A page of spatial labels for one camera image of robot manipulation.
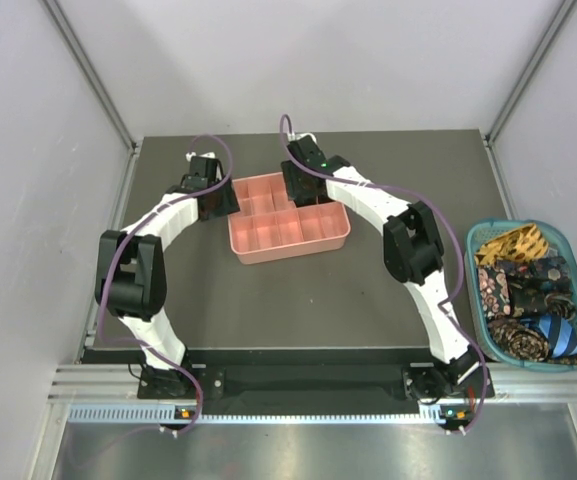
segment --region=purple cable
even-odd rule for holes
[[[439,221],[445,227],[446,232],[448,232],[448,236],[450,237],[450,241],[452,242],[453,247],[455,249],[455,254],[457,255],[457,284],[453,288],[452,292],[450,292],[448,297],[439,303],[438,307],[446,315],[446,318],[448,318],[450,323],[453,324],[455,329],[461,335],[463,335],[463,337],[468,341],[468,343],[470,345],[472,345],[473,349],[477,353],[477,356],[479,357],[479,363],[481,365],[481,368],[483,369],[483,387],[482,387],[482,392],[481,392],[481,399],[479,401],[479,406],[475,410],[475,415],[474,415],[472,421],[466,427],[464,427],[464,432],[468,433],[472,429],[472,427],[475,425],[475,423],[477,422],[479,417],[481,416],[481,410],[483,409],[484,399],[486,397],[486,392],[488,390],[488,369],[486,368],[486,358],[484,357],[484,353],[481,351],[481,348],[479,347],[479,345],[477,345],[477,343],[470,337],[470,335],[468,335],[464,331],[464,329],[461,328],[461,325],[459,325],[459,323],[454,318],[452,318],[452,316],[450,316],[448,314],[448,311],[444,308],[444,305],[446,303],[452,302],[457,297],[457,295],[459,294],[459,291],[461,290],[461,287],[463,286],[463,283],[464,283],[464,265],[462,263],[463,257],[462,257],[462,253],[461,253],[461,248],[459,247],[457,235],[455,234],[455,231],[453,230],[453,228],[450,226],[448,219],[444,216],[444,214],[441,212],[441,210],[439,210],[439,208],[434,203],[432,203],[425,195],[422,195],[421,193],[415,192],[414,190],[409,190],[407,188],[402,188],[402,187],[395,187],[393,185],[379,185],[377,183],[361,183],[361,182],[356,182],[354,180],[348,180],[345,178],[336,178],[336,177],[333,177],[331,175],[325,175],[323,173],[316,172],[315,170],[311,170],[310,168],[302,165],[301,163],[299,163],[299,161],[297,161],[297,159],[292,155],[292,153],[290,153],[290,150],[288,149],[288,143],[286,142],[287,134],[286,134],[286,131],[284,129],[284,125],[286,122],[288,123],[288,128],[290,130],[290,133],[291,134],[294,133],[293,129],[292,129],[292,120],[290,120],[290,116],[288,116],[288,114],[284,113],[281,116],[281,118],[279,119],[279,141],[281,143],[282,148],[286,152],[286,155],[288,155],[288,158],[290,159],[290,161],[297,168],[306,172],[309,175],[312,175],[313,177],[321,178],[322,180],[331,180],[333,182],[343,183],[346,185],[355,185],[355,186],[361,186],[361,187],[366,187],[366,188],[374,188],[374,189],[378,189],[378,190],[387,190],[387,191],[391,191],[391,192],[395,192],[395,193],[403,193],[404,195],[409,195],[411,197],[414,197],[417,200],[421,200],[426,205],[428,205],[428,207],[435,213],[437,218],[439,218]]]
[[[180,365],[177,365],[175,362],[167,359],[161,353],[159,353],[157,350],[155,350],[154,347],[148,345],[148,343],[146,343],[142,340],[137,340],[133,337],[121,337],[121,338],[117,338],[117,339],[113,339],[113,340],[108,340],[106,338],[106,336],[104,335],[104,321],[105,321],[106,308],[108,306],[108,296],[110,294],[110,286],[112,285],[112,281],[115,277],[115,271],[117,270],[117,267],[119,266],[119,261],[121,259],[121,255],[123,254],[124,250],[128,246],[128,243],[130,242],[130,240],[132,240],[132,238],[142,228],[144,228],[146,225],[148,225],[148,223],[150,223],[159,213],[163,212],[167,208],[169,208],[169,207],[171,207],[177,203],[183,202],[184,200],[188,200],[190,198],[196,198],[196,197],[199,197],[201,195],[206,195],[208,193],[214,192],[215,190],[221,188],[232,176],[232,168],[233,168],[232,151],[230,150],[230,148],[228,147],[226,142],[224,142],[221,138],[219,138],[215,135],[210,135],[210,134],[199,135],[199,136],[195,137],[190,142],[190,147],[188,150],[192,151],[195,143],[197,143],[197,141],[199,141],[202,138],[208,138],[208,139],[211,139],[211,140],[219,143],[219,145],[221,145],[222,148],[226,151],[226,154],[228,156],[228,169],[226,170],[226,174],[224,175],[224,178],[222,178],[218,183],[216,183],[212,187],[208,187],[208,188],[201,190],[199,192],[189,193],[187,195],[184,195],[183,197],[176,198],[175,200],[172,200],[169,203],[165,203],[165,204],[159,206],[159,208],[157,208],[157,210],[155,210],[150,215],[145,217],[141,222],[139,222],[137,224],[137,226],[135,228],[133,228],[130,232],[128,232],[128,234],[124,237],[122,242],[119,244],[119,247],[117,247],[117,251],[115,252],[114,257],[112,258],[112,261],[110,262],[110,267],[108,268],[108,274],[106,276],[106,282],[104,283],[104,288],[102,289],[102,292],[101,292],[101,300],[99,302],[99,311],[97,313],[97,332],[99,334],[99,339],[101,340],[102,343],[116,344],[116,343],[124,343],[127,341],[135,342],[140,347],[148,349],[150,351],[150,353],[152,353],[155,357],[157,357],[162,362],[168,364],[170,366],[170,368],[173,368],[173,369],[177,370],[178,372],[180,372],[182,375],[184,375],[186,378],[188,378],[192,382],[193,386],[197,390],[197,409],[195,410],[195,414],[190,419],[190,422],[182,430],[179,431],[180,434],[183,434],[183,433],[188,432],[189,430],[192,430],[195,427],[197,420],[199,419],[199,415],[201,414],[201,408],[202,408],[203,402],[204,402],[204,392],[201,389],[201,385],[199,385],[199,382],[197,381],[197,379],[188,370],[186,370],[185,368],[183,368]],[[99,459],[99,457],[104,455],[109,449],[114,447],[117,443],[121,442],[125,438],[128,438],[128,437],[130,437],[136,433],[142,432],[142,431],[154,430],[154,429],[158,429],[158,428],[159,427],[153,427],[150,425],[137,427],[137,428],[117,437],[115,440],[110,442],[108,445],[104,446],[92,458],[86,460],[84,463],[81,463],[81,464],[77,464],[74,461],[74,455],[72,452],[72,445],[71,445],[71,442],[68,442],[69,443],[69,445],[68,445],[68,458],[70,459],[72,466],[76,470],[83,470],[83,469],[87,468],[88,466],[90,466],[93,462],[95,462],[97,459]]]

